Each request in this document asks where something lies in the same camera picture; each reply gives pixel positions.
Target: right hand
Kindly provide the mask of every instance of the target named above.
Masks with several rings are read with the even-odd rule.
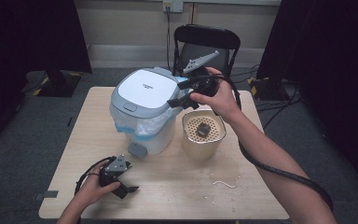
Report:
[[[206,69],[211,75],[222,74],[219,70],[212,67],[207,67]],[[220,115],[225,121],[227,121],[231,119],[236,112],[241,110],[237,106],[230,85],[225,80],[217,80],[219,89],[215,96],[209,97],[197,92],[192,92],[190,94],[190,99],[202,105],[209,105],[216,114]]]

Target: wooden table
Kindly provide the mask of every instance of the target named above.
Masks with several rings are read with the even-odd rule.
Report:
[[[112,87],[95,87],[80,111],[45,198],[42,218],[60,217],[73,198],[76,181],[96,161],[123,154],[131,168],[120,180],[140,188],[123,200],[104,196],[82,217],[96,219],[285,219],[286,212],[269,191],[255,167],[242,155],[238,139],[226,125],[227,135],[216,154],[206,162],[192,161],[182,150],[182,116],[176,118],[175,135],[155,156],[137,159],[127,151],[129,142],[116,131],[109,113]],[[241,91],[242,111],[262,126],[248,91]]]

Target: black chair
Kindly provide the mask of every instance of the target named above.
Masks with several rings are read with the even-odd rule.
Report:
[[[183,75],[189,60],[219,51],[219,55],[204,66],[220,70],[225,77],[231,74],[235,56],[241,45],[240,38],[233,32],[210,26],[188,24],[178,27],[173,34],[175,52],[173,58],[173,75]],[[179,42],[183,43],[179,52]]]

